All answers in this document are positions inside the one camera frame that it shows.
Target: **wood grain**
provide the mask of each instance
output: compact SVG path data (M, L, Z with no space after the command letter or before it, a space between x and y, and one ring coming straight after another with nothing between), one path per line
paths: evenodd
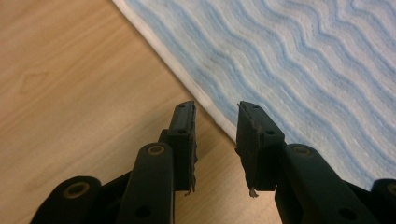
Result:
M111 1L4 0L0 27L0 223L29 223L70 177L128 172L194 100ZM177 193L176 223L280 222L200 105L196 130L196 192Z

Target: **table surface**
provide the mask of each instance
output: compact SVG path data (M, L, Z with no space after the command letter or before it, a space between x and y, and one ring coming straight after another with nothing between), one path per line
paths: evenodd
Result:
M102 184L194 100L108 0L0 2L0 222L29 223L64 180ZM196 192L176 223L279 223L273 192L248 196L234 142L196 102Z

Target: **joint screw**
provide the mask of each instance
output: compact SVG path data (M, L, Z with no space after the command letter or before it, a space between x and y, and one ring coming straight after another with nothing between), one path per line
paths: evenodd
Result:
M294 147L293 151L301 156L310 156L312 151L307 147Z
M64 190L64 197L66 199L76 199L84 195L90 189L90 184L81 181L74 183Z
M148 148L148 154L151 156L158 156L165 152L165 148L163 146L152 146Z

